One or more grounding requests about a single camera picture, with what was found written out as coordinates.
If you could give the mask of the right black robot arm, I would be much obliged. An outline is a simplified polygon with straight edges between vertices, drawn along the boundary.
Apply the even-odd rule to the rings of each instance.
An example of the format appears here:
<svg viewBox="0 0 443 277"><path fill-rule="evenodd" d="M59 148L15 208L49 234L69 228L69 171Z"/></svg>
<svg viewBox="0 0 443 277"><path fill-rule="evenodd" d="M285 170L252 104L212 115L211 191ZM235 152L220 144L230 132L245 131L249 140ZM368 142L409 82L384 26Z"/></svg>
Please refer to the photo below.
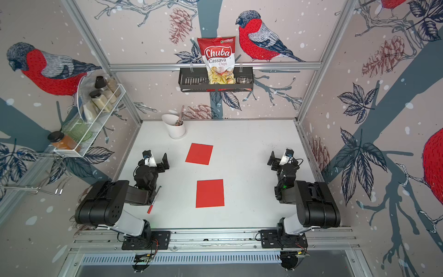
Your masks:
<svg viewBox="0 0 443 277"><path fill-rule="evenodd" d="M295 214L281 218L270 244L282 248L303 247L305 234L315 229L340 226L341 216L334 198L325 182L297 180L296 172L303 159L294 158L294 151L286 149L281 158L272 152L267 165L276 172L274 193L280 204L295 205Z"/></svg>

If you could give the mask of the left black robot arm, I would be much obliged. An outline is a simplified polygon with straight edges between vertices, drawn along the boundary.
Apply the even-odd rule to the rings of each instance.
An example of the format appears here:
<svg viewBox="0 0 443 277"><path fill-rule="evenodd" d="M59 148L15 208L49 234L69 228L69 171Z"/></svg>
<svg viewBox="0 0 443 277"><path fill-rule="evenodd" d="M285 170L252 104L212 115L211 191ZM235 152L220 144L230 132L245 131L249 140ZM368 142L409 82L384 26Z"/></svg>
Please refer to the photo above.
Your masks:
<svg viewBox="0 0 443 277"><path fill-rule="evenodd" d="M76 209L76 223L107 227L150 244L152 241L150 223L125 211L124 205L152 207L159 193L157 188L159 174L169 168L167 154L164 154L162 161L157 163L152 152L145 150L142 160L138 162L133 172L136 184L131 186L128 180L96 182Z"/></svg>

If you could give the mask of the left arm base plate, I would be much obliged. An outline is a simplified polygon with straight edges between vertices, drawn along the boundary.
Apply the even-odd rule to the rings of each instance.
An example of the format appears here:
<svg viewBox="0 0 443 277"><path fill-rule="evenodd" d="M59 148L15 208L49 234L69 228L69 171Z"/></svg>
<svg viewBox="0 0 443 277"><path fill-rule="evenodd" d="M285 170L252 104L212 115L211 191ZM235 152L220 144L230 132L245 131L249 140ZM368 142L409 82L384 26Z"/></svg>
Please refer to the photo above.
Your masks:
<svg viewBox="0 0 443 277"><path fill-rule="evenodd" d="M127 236L122 243L122 250L167 250L170 243L170 231L151 231L150 238Z"/></svg>

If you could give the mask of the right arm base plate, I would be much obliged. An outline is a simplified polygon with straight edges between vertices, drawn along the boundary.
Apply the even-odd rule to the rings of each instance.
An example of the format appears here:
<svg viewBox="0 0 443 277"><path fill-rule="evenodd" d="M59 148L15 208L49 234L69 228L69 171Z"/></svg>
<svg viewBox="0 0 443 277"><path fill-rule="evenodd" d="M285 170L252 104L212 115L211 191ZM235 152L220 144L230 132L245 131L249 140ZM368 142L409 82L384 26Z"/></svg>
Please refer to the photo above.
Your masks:
<svg viewBox="0 0 443 277"><path fill-rule="evenodd" d="M261 247L264 249L306 249L308 247L308 240L304 234L287 235L277 229L262 229L258 234L260 235Z"/></svg>

